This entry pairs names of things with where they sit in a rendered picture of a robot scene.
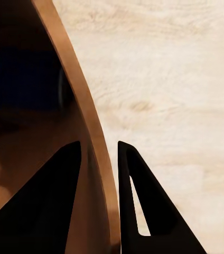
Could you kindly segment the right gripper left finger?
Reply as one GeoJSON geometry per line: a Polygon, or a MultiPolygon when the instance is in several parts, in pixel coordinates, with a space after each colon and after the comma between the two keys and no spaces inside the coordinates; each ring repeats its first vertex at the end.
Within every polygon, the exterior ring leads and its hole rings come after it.
{"type": "Polygon", "coordinates": [[[0,209],[0,254],[64,254],[80,165],[80,141],[61,147],[0,209]]]}

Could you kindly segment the can of soda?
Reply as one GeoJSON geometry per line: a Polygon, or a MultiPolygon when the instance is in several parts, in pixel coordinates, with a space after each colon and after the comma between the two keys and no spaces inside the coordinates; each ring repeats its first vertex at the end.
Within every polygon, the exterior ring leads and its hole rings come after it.
{"type": "Polygon", "coordinates": [[[53,51],[0,46],[0,108],[66,110],[70,84],[53,51]]]}

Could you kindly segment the trash can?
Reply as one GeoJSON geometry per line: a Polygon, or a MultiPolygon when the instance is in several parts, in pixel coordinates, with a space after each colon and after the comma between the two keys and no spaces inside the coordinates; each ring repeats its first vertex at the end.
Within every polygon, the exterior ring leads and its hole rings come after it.
{"type": "Polygon", "coordinates": [[[63,146],[81,165],[64,254],[121,254],[111,161],[92,95],[52,0],[0,0],[0,46],[53,51],[70,84],[66,110],[0,108],[0,209],[63,146]]]}

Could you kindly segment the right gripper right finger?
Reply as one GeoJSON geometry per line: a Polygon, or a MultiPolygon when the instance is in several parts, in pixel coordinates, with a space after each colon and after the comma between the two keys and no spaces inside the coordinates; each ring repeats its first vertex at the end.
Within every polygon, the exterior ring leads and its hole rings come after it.
{"type": "Polygon", "coordinates": [[[121,254],[207,254],[138,150],[118,141],[121,254]],[[132,177],[151,236],[137,227],[132,177]]]}

